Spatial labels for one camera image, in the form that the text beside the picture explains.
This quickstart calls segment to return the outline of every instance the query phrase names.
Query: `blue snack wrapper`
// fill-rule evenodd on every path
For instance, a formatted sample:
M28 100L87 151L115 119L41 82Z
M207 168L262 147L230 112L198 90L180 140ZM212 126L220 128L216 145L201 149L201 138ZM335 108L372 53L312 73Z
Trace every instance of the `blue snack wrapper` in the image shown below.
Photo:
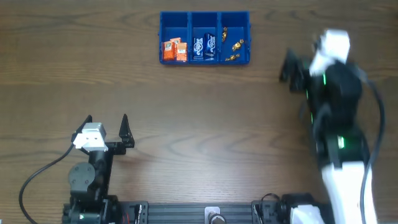
M213 58L216 56L216 36L210 33L205 34L205 56Z
M203 60L203 37L193 38L193 59Z

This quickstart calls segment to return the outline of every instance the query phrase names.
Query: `blue plastic container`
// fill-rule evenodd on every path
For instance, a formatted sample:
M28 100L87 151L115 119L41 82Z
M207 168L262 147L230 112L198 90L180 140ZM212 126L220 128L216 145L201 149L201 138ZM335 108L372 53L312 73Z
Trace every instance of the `blue plastic container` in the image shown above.
M223 27L228 28L226 40L222 43ZM164 65L242 65L250 62L250 13L239 12L160 12L159 61ZM205 33L216 36L216 57L214 60L193 59L193 38L204 37ZM162 44L172 38L181 37L187 43L186 62L164 61ZM232 51L232 46L243 39L243 46ZM232 54L240 54L233 61L225 61Z

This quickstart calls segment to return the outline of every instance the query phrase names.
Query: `green led indicator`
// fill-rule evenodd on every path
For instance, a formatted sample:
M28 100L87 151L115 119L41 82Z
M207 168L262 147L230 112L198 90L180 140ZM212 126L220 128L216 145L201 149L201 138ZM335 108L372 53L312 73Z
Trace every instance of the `green led indicator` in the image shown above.
M323 84L326 85L326 74L325 74L325 72L323 73Z
M337 143L338 143L338 148L342 149L345 147L345 140L341 136L337 136Z

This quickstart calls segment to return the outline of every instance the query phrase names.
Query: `gold candy wrapper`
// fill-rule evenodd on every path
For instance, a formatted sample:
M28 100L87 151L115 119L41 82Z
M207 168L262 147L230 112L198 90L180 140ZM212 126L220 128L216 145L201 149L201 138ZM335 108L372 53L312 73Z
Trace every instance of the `gold candy wrapper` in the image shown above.
M239 50L242 47L243 43L244 43L244 40L241 39L238 43L234 44L232 46L232 51Z
M224 27L224 29L223 29L223 42L224 42L225 39L226 39L226 33L227 33L227 28Z
M240 56L241 56L240 54L231 55L229 58L226 58L225 61L236 60Z

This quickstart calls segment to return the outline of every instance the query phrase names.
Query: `wooden tabletop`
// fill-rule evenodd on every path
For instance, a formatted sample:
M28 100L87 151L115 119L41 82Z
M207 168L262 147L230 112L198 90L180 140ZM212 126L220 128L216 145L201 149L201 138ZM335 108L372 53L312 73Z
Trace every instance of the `wooden tabletop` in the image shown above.
M159 63L160 11L251 12L243 67ZM268 192L327 200L298 119L303 95L278 82L287 47L312 55L324 28L348 30L350 58L377 81L387 127L374 166L381 221L398 219L398 3L394 0L0 1L0 219L27 223L18 193L63 154L88 114L117 140L129 116L136 148L114 158L110 194L149 202L250 202ZM373 144L369 91L359 123ZM39 223L60 223L72 153L36 177L24 203Z

